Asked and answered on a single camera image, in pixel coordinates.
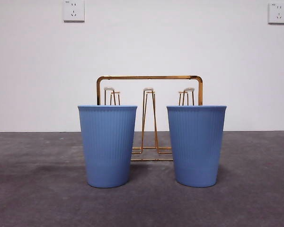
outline gold metal rack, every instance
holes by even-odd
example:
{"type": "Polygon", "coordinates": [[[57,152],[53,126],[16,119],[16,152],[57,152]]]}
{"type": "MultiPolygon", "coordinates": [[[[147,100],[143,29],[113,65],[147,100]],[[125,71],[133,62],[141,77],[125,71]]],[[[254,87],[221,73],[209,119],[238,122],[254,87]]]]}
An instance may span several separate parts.
{"type": "Polygon", "coordinates": [[[115,91],[115,89],[113,87],[105,87],[104,88],[104,105],[106,105],[106,91],[112,91],[110,93],[110,105],[112,104],[112,96],[114,96],[114,104],[116,105],[115,103],[115,94],[118,95],[118,101],[119,101],[119,105],[120,105],[120,91],[115,91]]]}
{"type": "Polygon", "coordinates": [[[193,87],[188,87],[188,88],[185,88],[183,91],[179,91],[179,94],[180,94],[179,105],[181,104],[181,95],[182,94],[183,94],[182,105],[184,105],[185,94],[187,96],[187,105],[189,105],[189,101],[188,101],[189,100],[189,98],[188,98],[189,92],[191,92],[193,105],[195,105],[194,91],[195,91],[195,89],[193,87]]]}
{"type": "MultiPolygon", "coordinates": [[[[203,81],[200,76],[102,76],[97,79],[97,105],[101,105],[101,90],[100,83],[101,81],[108,79],[195,79],[198,81],[198,104],[203,105],[203,81]]],[[[159,150],[171,150],[170,147],[146,147],[143,149],[157,149],[159,150]]],[[[159,154],[168,154],[171,152],[158,152],[159,154]]],[[[173,159],[131,159],[131,161],[173,161],[173,159]]]]}
{"type": "Polygon", "coordinates": [[[147,109],[147,97],[148,94],[151,94],[152,97],[152,108],[153,108],[153,117],[154,117],[154,138],[155,138],[155,147],[154,149],[157,150],[159,153],[159,146],[158,146],[158,132],[157,132],[157,121],[156,121],[156,93],[152,87],[146,87],[143,89],[143,109],[142,109],[142,142],[139,148],[133,148],[134,150],[140,150],[139,152],[133,152],[133,155],[142,154],[143,149],[147,149],[144,147],[144,129],[145,129],[145,120],[146,120],[146,109],[147,109]]]}

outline gray floor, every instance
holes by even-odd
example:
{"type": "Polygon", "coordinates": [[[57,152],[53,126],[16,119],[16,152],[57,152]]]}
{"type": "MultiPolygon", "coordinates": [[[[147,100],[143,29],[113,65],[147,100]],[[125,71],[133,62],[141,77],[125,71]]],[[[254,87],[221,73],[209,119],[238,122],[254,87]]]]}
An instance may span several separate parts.
{"type": "Polygon", "coordinates": [[[215,186],[178,184],[172,162],[132,162],[112,189],[87,185],[80,133],[0,133],[0,227],[60,226],[284,227],[284,131],[225,132],[215,186]]]}

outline electrical outlet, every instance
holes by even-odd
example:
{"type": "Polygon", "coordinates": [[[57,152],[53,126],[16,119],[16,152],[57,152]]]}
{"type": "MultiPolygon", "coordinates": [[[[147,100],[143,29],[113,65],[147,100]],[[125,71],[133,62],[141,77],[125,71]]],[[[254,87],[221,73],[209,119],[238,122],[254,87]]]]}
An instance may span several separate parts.
{"type": "Polygon", "coordinates": [[[84,0],[64,0],[63,20],[64,21],[84,21],[84,0]]]}
{"type": "Polygon", "coordinates": [[[284,3],[268,4],[268,23],[284,24],[284,3]]]}

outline blue plastic cup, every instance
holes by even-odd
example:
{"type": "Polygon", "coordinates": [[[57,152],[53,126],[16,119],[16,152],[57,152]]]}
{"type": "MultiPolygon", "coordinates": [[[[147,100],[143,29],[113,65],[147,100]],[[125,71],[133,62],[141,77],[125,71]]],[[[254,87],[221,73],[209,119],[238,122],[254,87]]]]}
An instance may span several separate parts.
{"type": "Polygon", "coordinates": [[[137,106],[80,105],[88,184],[112,188],[129,178],[137,106]]]}
{"type": "Polygon", "coordinates": [[[167,106],[176,180],[191,187],[216,183],[226,106],[167,106]]]}

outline wall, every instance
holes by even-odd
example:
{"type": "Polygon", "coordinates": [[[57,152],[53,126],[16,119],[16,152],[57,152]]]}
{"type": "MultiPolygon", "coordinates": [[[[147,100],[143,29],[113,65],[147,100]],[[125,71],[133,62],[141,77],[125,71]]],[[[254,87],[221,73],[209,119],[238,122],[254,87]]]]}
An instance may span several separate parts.
{"type": "MultiPolygon", "coordinates": [[[[227,105],[225,130],[284,130],[284,26],[266,0],[86,0],[85,23],[62,0],[0,0],[0,131],[79,131],[101,75],[199,75],[204,105],[227,105]]],[[[118,81],[122,104],[157,92],[158,128],[187,81],[118,81]]],[[[147,130],[152,130],[148,116],[147,130]]]]}

